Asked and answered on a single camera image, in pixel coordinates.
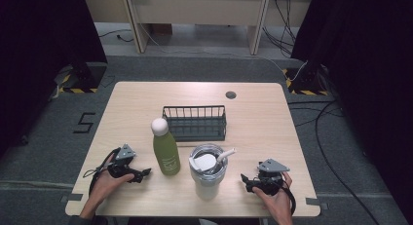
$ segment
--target black curtain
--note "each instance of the black curtain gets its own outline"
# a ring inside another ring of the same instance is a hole
[[[413,0],[312,0],[292,57],[329,69],[364,151],[413,224]]]
[[[106,62],[85,0],[0,0],[0,156],[26,134],[60,69]]]

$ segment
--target white bottle cap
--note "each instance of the white bottle cap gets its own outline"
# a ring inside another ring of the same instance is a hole
[[[168,132],[168,122],[163,118],[158,118],[152,122],[152,133],[157,136],[165,135]]]

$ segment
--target wire basket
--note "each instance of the wire basket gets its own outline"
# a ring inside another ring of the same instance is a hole
[[[176,141],[225,140],[225,106],[164,106],[163,118]]]

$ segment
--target human hand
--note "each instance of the human hand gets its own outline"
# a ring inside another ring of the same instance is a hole
[[[113,158],[113,154],[108,158],[106,164],[110,163]],[[110,194],[115,191],[123,183],[128,182],[134,178],[132,173],[125,174],[122,177],[114,178],[110,173],[105,169],[103,170],[94,184],[94,188],[89,195],[88,201],[85,203],[85,206],[80,213],[79,217],[92,219],[94,213],[97,210],[97,207],[103,203],[103,201],[109,197]]]
[[[289,188],[292,183],[291,177],[287,172],[283,172],[282,175],[285,178],[283,187]],[[253,187],[252,191],[264,202],[265,208],[280,225],[292,224],[290,199],[283,189],[274,196],[265,194],[257,187]]]

